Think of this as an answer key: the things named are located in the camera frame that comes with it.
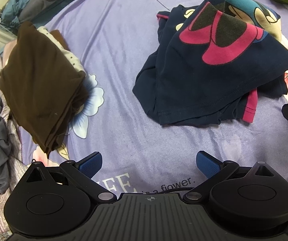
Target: blue gripper pad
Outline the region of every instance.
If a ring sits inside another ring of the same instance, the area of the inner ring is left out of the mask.
[[[205,151],[199,151],[196,155],[196,166],[208,179],[221,170],[222,164],[223,162]]]
[[[102,168],[103,157],[99,152],[94,152],[79,162],[75,163],[75,167],[85,176],[92,178]]]

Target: folded brown garment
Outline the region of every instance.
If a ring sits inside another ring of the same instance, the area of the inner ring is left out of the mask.
[[[50,34],[61,44],[61,46],[63,46],[66,51],[70,51],[64,37],[61,35],[59,30],[53,30],[50,32]]]
[[[77,72],[31,22],[24,22],[0,76],[0,90],[18,124],[47,155],[59,148],[69,121],[88,97],[85,73]]]

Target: cartoon character graphic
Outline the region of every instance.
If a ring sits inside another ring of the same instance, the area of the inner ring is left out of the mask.
[[[202,60],[221,65],[234,61],[268,33],[281,41],[280,17],[273,10],[253,0],[209,0],[179,38],[186,44],[208,44]]]

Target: black device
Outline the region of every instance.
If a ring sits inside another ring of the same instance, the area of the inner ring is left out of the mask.
[[[288,241],[288,182],[273,168],[240,167],[204,151],[196,164],[208,180],[183,197],[117,199],[91,180],[102,166],[99,152],[59,167],[33,162],[4,207],[8,240]]]

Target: bed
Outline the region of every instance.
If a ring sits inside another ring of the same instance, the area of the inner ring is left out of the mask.
[[[288,49],[288,6],[256,1],[281,16],[282,44]],[[99,151],[103,167],[93,180],[117,196],[197,186],[206,179],[196,167],[200,150],[241,166],[265,161],[288,181],[288,121],[281,113],[288,95],[278,99],[259,95],[251,124],[230,120],[197,128],[160,126],[145,114],[132,93],[138,72],[159,45],[157,12],[201,2],[72,0],[60,12],[63,4],[58,3],[53,13],[36,20],[40,26],[51,19],[45,24],[48,30],[60,31],[87,72],[90,94],[70,123],[62,146],[50,153],[47,165],[78,161]],[[31,135],[21,127],[19,131],[24,165],[44,160]]]

